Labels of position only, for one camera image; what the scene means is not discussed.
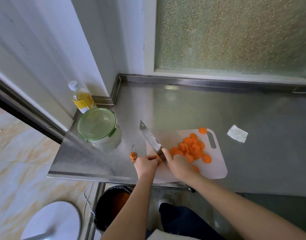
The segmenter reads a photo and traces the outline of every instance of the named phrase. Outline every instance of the frosted glass window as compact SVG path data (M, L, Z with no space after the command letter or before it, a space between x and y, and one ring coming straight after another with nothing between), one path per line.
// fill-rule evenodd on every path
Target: frosted glass window
M306 0L158 0L155 68L306 76Z

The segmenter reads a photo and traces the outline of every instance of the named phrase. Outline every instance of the white cutting board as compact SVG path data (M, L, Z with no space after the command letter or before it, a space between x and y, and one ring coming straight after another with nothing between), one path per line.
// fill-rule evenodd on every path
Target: white cutting board
M159 143L166 149L171 150L172 147L178 147L178 143L181 143L185 137L189 137L191 133L195 133L198 139L205 144L205 148L203 149L205 154L208 154L212 157L212 162L210 164L206 164L202 161L202 158L198 160L194 160L192 165L195 165L199 168L200 174L205 177L212 178L224 178L227 175L227 168L225 165L225 161L223 159L221 149L219 148L218 141L216 139L215 133L207 129L207 132L212 133L216 148L213 149L210 145L207 134L203 135L198 132L198 129L186 129L186 130L178 130L178 131L152 131L152 134L159 141ZM146 141L146 148L148 155L156 155L154 149L151 145ZM179 182L177 178L173 176L168 166L164 163L160 163L158 166L154 183L170 183L170 182Z

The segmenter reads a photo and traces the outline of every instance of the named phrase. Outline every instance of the person's arm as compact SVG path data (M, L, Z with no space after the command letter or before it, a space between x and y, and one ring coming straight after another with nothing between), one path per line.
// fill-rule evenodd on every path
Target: person's arm
M143 156L136 159L134 166L139 181L101 240L145 239L151 186L159 161L155 158L156 156Z
M306 232L284 218L196 173L186 157L163 152L174 176L198 191L245 240L306 240Z

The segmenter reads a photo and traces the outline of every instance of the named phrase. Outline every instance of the stainless steel countertop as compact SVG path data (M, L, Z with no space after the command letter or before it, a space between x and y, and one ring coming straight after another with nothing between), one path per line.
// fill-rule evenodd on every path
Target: stainless steel countertop
M306 97L122 83L116 105L106 108L122 132L118 147L103 152L80 138L77 112L48 177L136 184L129 153L134 144L133 151L146 154L142 120L151 130L212 129L228 170L216 181L229 190L306 196ZM245 143L227 135L232 125L249 133Z

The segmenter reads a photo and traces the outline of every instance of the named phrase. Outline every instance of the left hand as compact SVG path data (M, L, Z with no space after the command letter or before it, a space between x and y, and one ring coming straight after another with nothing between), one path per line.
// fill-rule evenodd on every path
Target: left hand
M156 156L141 156L134 163L139 179L142 176L152 176L154 178L159 159Z

